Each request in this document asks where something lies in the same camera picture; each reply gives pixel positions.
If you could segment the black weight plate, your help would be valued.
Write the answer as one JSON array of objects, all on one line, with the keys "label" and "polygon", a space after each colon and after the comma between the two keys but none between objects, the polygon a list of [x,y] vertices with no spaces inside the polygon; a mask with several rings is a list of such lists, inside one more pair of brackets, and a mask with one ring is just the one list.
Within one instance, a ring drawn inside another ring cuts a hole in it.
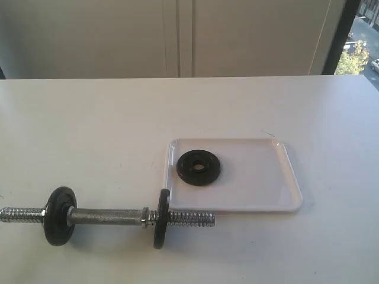
[{"label": "black weight plate", "polygon": [[162,189],[160,191],[160,197],[158,202],[158,218],[155,225],[153,247],[155,249],[161,249],[165,242],[166,228],[169,220],[169,195],[168,189]]},{"label": "black weight plate", "polygon": [[68,212],[76,207],[76,196],[71,188],[61,186],[51,193],[43,218],[44,234],[49,244],[62,246],[69,241],[75,226],[68,225]]},{"label": "black weight plate", "polygon": [[220,176],[221,162],[209,151],[191,150],[180,156],[176,172],[189,185],[207,186]]}]

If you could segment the chrome threaded dumbbell bar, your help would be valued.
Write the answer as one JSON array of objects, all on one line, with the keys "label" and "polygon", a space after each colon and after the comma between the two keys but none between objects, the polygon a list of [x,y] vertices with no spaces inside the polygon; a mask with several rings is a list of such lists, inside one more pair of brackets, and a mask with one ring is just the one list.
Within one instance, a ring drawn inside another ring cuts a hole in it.
[{"label": "chrome threaded dumbbell bar", "polygon": [[[45,208],[14,208],[1,209],[1,222],[29,223],[41,222],[45,216]],[[133,225],[155,226],[158,218],[157,210],[147,207],[139,209],[79,209],[70,208],[68,225]],[[168,224],[177,227],[213,227],[215,215],[201,211],[170,211]]]}]

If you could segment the white plastic tray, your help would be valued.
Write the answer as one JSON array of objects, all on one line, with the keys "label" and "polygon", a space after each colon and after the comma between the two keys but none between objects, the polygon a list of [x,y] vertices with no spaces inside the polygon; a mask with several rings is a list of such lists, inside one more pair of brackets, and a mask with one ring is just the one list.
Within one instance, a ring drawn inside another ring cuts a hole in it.
[{"label": "white plastic tray", "polygon": [[[179,159],[204,150],[220,162],[218,176],[191,185],[177,171]],[[178,210],[294,212],[303,196],[283,143],[274,139],[177,139],[168,146],[163,186]]]}]

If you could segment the white parked car outside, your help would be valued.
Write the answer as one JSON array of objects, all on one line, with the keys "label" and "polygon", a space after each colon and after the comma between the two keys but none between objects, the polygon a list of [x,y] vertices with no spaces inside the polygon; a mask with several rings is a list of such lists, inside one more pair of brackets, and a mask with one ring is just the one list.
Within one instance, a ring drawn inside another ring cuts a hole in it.
[{"label": "white parked car outside", "polygon": [[375,59],[371,62],[371,68],[373,71],[379,73],[379,59]]}]

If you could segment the black window frame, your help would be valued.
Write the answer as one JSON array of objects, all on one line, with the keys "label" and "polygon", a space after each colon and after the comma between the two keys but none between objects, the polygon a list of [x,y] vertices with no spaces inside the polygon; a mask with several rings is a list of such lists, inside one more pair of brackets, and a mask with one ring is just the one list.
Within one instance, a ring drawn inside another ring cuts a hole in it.
[{"label": "black window frame", "polygon": [[321,75],[335,73],[360,3],[359,0],[345,1]]}]

